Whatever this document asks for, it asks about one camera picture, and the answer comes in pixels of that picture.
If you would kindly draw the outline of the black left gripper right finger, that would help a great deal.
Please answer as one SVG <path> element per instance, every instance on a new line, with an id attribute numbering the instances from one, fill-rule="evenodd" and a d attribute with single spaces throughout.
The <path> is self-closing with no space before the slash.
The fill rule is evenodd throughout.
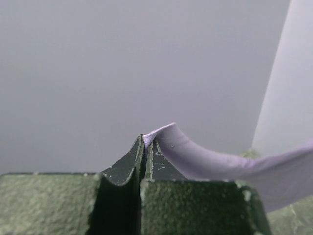
<path id="1" fill-rule="evenodd" d="M 157 141 L 146 154 L 140 198 L 143 235 L 271 234 L 254 188 L 240 181 L 188 180 Z"/>

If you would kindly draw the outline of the purple t shirt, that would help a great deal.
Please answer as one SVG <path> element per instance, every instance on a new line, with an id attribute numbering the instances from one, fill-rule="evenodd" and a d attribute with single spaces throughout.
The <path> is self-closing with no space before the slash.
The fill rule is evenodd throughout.
<path id="1" fill-rule="evenodd" d="M 143 135 L 154 140 L 164 157 L 187 179 L 241 180 L 259 192 L 267 212 L 276 211 L 313 194 L 313 142 L 276 156 L 249 159 L 205 149 L 171 123 Z"/>

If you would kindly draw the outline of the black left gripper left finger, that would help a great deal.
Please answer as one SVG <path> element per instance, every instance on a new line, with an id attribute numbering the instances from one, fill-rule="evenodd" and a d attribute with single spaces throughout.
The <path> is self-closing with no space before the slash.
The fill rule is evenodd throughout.
<path id="1" fill-rule="evenodd" d="M 135 235 L 144 143 L 100 173 L 8 173 L 0 177 L 3 235 Z"/>

